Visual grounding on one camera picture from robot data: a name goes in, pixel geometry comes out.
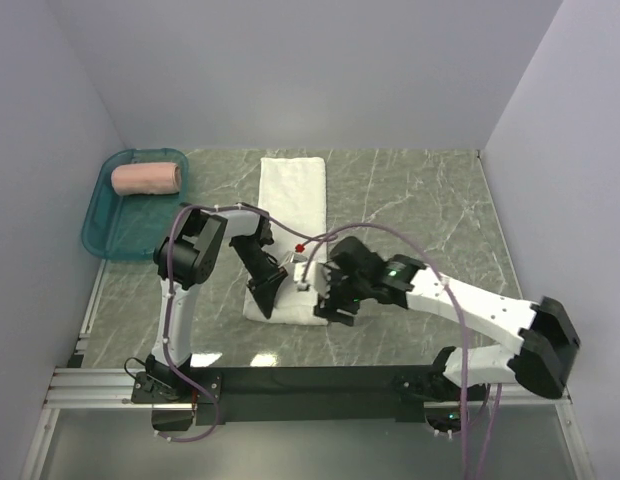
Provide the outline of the white towel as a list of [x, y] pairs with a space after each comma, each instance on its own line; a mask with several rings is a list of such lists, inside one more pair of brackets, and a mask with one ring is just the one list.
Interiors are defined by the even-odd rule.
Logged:
[[[261, 159], [258, 207], [285, 226], [318, 236], [327, 231], [326, 165], [320, 157]], [[270, 324], [325, 326], [314, 315], [315, 290], [299, 291], [289, 275], [280, 286], [272, 315], [259, 310], [250, 292], [245, 293], [243, 316]]]

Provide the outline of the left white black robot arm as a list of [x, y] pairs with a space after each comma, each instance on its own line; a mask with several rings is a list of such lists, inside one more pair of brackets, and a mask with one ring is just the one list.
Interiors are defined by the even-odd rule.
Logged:
[[245, 203], [213, 210], [183, 206], [153, 256], [162, 302], [157, 338], [145, 360], [147, 377], [170, 402], [190, 392], [195, 305], [224, 243], [242, 261], [249, 274], [248, 291], [266, 318], [271, 317], [278, 290], [288, 277], [284, 267], [264, 250], [274, 244], [266, 211]]

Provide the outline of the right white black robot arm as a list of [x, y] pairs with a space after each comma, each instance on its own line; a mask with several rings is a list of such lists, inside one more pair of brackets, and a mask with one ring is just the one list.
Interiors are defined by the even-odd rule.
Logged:
[[294, 281], [317, 293], [315, 313], [328, 321], [351, 325], [361, 302], [374, 300], [433, 314], [491, 339], [489, 346], [446, 347], [438, 354], [429, 378], [442, 399], [483, 384], [518, 384], [538, 397], [559, 399], [581, 347], [556, 299], [531, 302], [492, 293], [401, 254], [385, 260], [355, 237], [339, 242], [328, 261], [295, 267]]

